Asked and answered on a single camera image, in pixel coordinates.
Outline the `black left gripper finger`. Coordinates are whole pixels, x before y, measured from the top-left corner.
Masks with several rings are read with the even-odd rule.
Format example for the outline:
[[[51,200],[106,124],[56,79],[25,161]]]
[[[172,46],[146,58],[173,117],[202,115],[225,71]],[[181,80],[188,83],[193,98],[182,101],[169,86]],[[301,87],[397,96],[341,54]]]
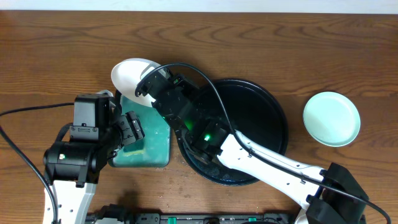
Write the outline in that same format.
[[[109,124],[116,122],[121,116],[121,105],[118,98],[113,95],[109,97]]]
[[[119,118],[119,128],[122,132],[122,146],[133,144],[145,137],[141,122],[133,111],[129,111]]]

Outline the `green yellow sponge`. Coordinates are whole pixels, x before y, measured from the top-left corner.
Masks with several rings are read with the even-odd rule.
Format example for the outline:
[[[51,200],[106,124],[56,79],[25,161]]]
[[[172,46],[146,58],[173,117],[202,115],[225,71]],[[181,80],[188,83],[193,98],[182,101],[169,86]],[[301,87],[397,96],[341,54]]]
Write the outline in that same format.
[[[146,149],[144,143],[145,143],[145,140],[141,139],[141,140],[136,141],[135,143],[124,146],[123,154],[125,156],[143,154]]]

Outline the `white plate with green smear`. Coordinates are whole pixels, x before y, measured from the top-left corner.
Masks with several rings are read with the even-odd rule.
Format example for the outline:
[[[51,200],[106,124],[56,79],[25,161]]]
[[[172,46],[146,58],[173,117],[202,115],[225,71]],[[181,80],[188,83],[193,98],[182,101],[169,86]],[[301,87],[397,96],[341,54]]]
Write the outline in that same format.
[[[143,106],[152,107],[155,101],[150,95],[136,96],[138,83],[160,64],[144,58],[129,58],[114,66],[111,80],[115,88],[129,100]]]

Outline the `pale green plate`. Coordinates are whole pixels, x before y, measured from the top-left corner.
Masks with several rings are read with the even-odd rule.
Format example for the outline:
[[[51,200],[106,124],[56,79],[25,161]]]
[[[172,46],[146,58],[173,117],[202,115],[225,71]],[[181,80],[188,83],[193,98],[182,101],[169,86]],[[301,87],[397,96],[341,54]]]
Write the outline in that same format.
[[[316,141],[330,147],[353,142],[361,129],[361,118],[354,103],[334,91],[313,95],[303,109],[304,126]]]

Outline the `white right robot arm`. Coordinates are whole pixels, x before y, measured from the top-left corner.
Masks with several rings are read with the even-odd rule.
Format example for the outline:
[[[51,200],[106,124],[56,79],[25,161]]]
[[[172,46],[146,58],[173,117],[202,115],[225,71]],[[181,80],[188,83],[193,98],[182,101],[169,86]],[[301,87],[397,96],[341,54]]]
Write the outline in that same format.
[[[285,114],[260,86],[219,80],[200,88],[183,75],[155,73],[141,91],[153,97],[187,162],[205,178],[224,185],[265,182],[300,205],[297,223],[364,223],[368,196],[348,169],[285,156]]]

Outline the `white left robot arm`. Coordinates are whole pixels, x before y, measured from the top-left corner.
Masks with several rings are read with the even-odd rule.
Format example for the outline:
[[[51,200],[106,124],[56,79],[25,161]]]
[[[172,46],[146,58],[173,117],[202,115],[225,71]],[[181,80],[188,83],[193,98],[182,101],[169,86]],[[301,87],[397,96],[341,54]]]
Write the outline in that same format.
[[[54,212],[56,223],[84,223],[100,172],[125,146],[145,134],[133,111],[122,112],[108,90],[80,94],[73,103],[73,122],[64,125],[44,154],[44,220]]]

